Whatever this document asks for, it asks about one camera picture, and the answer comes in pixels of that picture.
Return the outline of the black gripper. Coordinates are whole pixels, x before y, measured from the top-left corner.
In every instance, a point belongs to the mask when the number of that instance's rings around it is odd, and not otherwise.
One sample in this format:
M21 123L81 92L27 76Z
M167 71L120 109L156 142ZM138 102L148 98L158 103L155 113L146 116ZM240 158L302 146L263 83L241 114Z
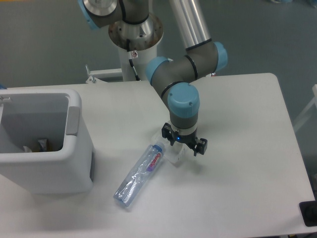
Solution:
M169 141L171 146L175 142L186 144L193 150L194 156L197 156L197 154L204 155L208 147L207 139L197 138L197 129L190 134L180 135L178 132L173 131L171 125L166 122L161 129L161 135Z

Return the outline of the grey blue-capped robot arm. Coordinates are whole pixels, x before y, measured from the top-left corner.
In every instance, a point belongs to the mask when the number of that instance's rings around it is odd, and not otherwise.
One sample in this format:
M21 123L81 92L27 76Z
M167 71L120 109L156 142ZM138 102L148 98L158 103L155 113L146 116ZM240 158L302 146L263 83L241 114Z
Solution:
M197 0L172 0L170 6L181 33L186 55L177 60L155 57L144 71L136 69L133 51L147 50L163 35L160 20L149 10L147 0L81 0L78 2L92 29L108 27L111 40L126 51L134 80L147 80L169 110L170 121L161 134L170 144L187 145L194 154L204 154L208 141L197 137L200 106L192 82L227 65L224 46L211 39Z

